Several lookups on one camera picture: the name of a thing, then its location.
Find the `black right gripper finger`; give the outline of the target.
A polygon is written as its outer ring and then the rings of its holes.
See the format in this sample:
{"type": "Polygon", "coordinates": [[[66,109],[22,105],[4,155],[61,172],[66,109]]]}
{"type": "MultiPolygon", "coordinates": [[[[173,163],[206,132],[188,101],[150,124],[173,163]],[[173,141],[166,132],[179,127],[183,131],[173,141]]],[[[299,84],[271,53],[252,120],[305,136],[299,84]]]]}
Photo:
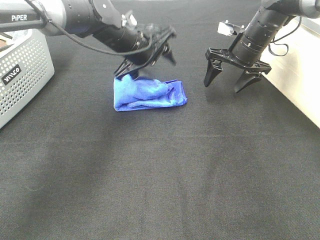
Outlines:
{"type": "Polygon", "coordinates": [[[249,73],[243,72],[234,86],[234,92],[239,93],[244,88],[248,87],[251,84],[259,82],[261,79],[262,79],[261,74],[249,74],[249,73]]]}
{"type": "Polygon", "coordinates": [[[208,87],[214,78],[219,75],[223,71],[222,61],[217,59],[209,59],[207,62],[207,71],[205,78],[203,80],[203,84],[205,87],[208,87]]]}

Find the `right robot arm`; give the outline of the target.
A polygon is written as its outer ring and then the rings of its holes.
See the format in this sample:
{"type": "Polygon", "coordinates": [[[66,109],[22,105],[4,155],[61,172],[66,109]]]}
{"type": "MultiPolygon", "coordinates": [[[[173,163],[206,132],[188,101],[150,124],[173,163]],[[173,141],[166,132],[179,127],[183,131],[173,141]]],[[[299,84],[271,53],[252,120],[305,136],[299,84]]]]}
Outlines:
{"type": "Polygon", "coordinates": [[[268,74],[271,66],[260,60],[262,52],[274,41],[277,32],[295,17],[317,19],[320,16],[318,0],[263,0],[261,6],[248,24],[238,26],[221,21],[218,33],[235,36],[228,49],[208,48],[208,60],[204,86],[208,87],[214,78],[223,71],[222,63],[228,63],[243,70],[234,91],[240,92],[247,86],[268,74]]]}

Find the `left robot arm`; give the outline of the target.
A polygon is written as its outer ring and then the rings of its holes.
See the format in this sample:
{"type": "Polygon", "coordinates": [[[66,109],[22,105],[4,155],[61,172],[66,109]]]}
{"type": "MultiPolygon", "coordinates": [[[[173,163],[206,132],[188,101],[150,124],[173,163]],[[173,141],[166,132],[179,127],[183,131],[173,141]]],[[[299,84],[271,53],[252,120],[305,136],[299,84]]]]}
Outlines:
{"type": "Polygon", "coordinates": [[[122,56],[116,78],[135,76],[164,57],[173,65],[168,43],[176,37],[172,26],[138,24],[132,11],[120,13],[109,0],[2,0],[1,32],[38,29],[46,36],[65,35],[96,52],[122,56]],[[79,39],[92,36],[111,50],[99,50],[79,39]]]}

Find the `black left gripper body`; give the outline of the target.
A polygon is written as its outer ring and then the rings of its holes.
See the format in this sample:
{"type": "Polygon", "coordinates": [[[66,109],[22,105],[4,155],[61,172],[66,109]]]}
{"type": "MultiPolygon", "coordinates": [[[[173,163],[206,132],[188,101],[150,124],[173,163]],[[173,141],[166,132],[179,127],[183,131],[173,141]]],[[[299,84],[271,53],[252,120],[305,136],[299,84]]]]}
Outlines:
{"type": "Polygon", "coordinates": [[[132,70],[153,66],[160,57],[163,57],[163,49],[165,45],[169,45],[169,39],[177,36],[176,30],[170,25],[147,24],[141,25],[138,30],[142,34],[137,40],[138,49],[132,54],[125,55],[123,62],[114,72],[116,77],[129,75],[132,70]]]}

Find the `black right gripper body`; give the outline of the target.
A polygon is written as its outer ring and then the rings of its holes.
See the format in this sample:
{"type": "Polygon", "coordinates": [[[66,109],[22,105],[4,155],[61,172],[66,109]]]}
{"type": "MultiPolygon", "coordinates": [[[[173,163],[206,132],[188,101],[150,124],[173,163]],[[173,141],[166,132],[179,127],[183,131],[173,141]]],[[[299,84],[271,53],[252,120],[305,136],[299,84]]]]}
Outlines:
{"type": "Polygon", "coordinates": [[[239,33],[228,49],[209,47],[205,57],[208,61],[218,61],[216,66],[221,67],[221,62],[231,64],[249,73],[265,73],[271,71],[271,66],[260,60],[265,46],[255,44],[243,33],[239,33]]]}

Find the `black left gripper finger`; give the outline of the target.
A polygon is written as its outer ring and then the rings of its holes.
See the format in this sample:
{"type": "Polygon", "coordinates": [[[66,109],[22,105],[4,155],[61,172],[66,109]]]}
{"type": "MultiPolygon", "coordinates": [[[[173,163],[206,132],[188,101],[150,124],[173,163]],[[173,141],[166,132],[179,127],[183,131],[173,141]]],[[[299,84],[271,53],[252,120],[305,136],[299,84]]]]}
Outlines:
{"type": "Polygon", "coordinates": [[[139,70],[138,69],[134,69],[134,70],[131,70],[129,75],[131,76],[131,78],[133,80],[137,79],[139,76],[140,76],[140,73],[139,73],[139,70]]]}
{"type": "Polygon", "coordinates": [[[164,47],[163,47],[163,52],[162,52],[162,56],[168,60],[173,66],[175,66],[177,64],[174,56],[173,56],[173,52],[172,52],[172,49],[171,47],[166,44],[164,47]]]}

